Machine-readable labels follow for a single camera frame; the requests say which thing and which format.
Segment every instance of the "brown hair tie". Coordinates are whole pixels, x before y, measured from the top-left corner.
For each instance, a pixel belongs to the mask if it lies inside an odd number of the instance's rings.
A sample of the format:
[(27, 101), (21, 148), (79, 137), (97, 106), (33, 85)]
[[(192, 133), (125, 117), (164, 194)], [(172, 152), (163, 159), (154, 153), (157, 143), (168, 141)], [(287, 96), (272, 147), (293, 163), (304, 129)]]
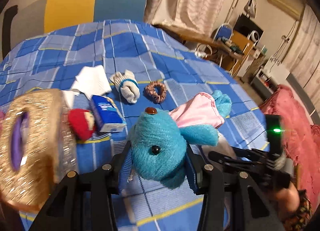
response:
[(167, 95), (167, 88), (164, 83), (159, 81), (153, 81), (145, 87), (146, 93), (153, 98), (156, 103), (162, 103)]

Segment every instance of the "glittery box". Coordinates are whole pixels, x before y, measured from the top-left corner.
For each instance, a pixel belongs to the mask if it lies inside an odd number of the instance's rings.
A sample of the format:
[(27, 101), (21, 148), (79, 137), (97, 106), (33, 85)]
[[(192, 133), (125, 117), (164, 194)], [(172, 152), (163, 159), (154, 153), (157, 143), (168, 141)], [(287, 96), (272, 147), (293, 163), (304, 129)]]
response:
[[(22, 127), (17, 128), (17, 122), (25, 113), (27, 133), (19, 136)], [(76, 141), (67, 113), (58, 89), (30, 92), (10, 104), (0, 136), (0, 192), (17, 209), (39, 211), (54, 183), (77, 170)]]

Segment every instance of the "purple opening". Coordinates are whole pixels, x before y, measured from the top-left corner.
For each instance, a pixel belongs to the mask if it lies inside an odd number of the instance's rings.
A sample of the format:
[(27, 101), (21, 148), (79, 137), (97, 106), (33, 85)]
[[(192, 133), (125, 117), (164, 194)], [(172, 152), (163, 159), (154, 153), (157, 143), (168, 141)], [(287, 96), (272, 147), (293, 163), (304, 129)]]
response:
[(20, 169), (23, 156), (23, 141), (21, 130), (28, 127), (28, 113), (23, 112), (19, 115), (14, 123), (11, 135), (11, 163), (13, 170)]

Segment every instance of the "blue tissue package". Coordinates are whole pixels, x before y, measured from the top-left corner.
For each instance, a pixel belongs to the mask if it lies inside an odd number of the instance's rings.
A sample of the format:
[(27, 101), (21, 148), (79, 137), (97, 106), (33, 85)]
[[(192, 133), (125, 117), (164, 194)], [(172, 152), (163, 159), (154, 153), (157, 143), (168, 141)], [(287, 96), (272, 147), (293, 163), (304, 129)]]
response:
[(93, 95), (90, 107), (100, 132), (121, 132), (126, 126), (124, 118), (110, 97)]

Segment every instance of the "stuffed animal ear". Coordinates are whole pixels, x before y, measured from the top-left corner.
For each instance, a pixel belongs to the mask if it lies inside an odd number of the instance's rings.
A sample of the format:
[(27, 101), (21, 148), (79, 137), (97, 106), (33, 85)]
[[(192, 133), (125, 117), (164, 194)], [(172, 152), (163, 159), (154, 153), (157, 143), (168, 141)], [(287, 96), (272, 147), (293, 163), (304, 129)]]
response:
[(218, 131), (210, 124), (181, 127), (180, 134), (190, 144), (212, 145), (218, 143)]
[(217, 110), (219, 114), (226, 118), (231, 112), (231, 99), (227, 94), (222, 94), (220, 90), (216, 90), (213, 92), (212, 97), (216, 103)]

